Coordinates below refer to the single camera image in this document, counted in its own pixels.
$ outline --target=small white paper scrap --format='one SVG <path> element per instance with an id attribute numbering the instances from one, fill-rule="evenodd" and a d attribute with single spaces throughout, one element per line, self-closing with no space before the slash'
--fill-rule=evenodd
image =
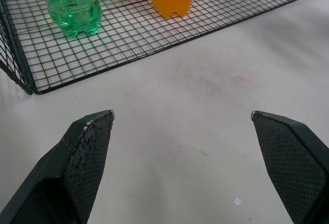
<path id="1" fill-rule="evenodd" d="M 240 199 L 236 198 L 236 199 L 234 200 L 234 203 L 235 203 L 236 206 L 239 206 L 240 203 L 241 203 L 241 201 L 240 201 Z"/>

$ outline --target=black wire mesh basket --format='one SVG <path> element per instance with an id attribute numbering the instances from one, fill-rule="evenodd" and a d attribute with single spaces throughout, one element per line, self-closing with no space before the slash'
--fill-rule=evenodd
<path id="1" fill-rule="evenodd" d="M 0 67 L 26 93 L 44 94 L 296 0 L 193 0 L 164 19 L 151 0 L 99 0 L 98 33 L 64 36 L 46 0 L 0 0 Z"/>

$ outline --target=white floor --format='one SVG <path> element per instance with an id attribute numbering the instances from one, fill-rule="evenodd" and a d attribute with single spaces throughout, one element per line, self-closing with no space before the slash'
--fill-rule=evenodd
<path id="1" fill-rule="evenodd" d="M 329 145 L 327 1 L 297 1 L 43 96 L 1 72 L 0 209 L 72 121 L 113 109 L 89 224 L 291 224 L 250 113 L 304 122 Z"/>

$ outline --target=green liquid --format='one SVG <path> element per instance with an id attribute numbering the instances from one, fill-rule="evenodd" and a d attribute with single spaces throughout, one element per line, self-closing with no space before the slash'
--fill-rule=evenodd
<path id="1" fill-rule="evenodd" d="M 47 0 L 51 19 L 69 38 L 79 32 L 95 35 L 101 21 L 101 7 L 98 0 Z"/>

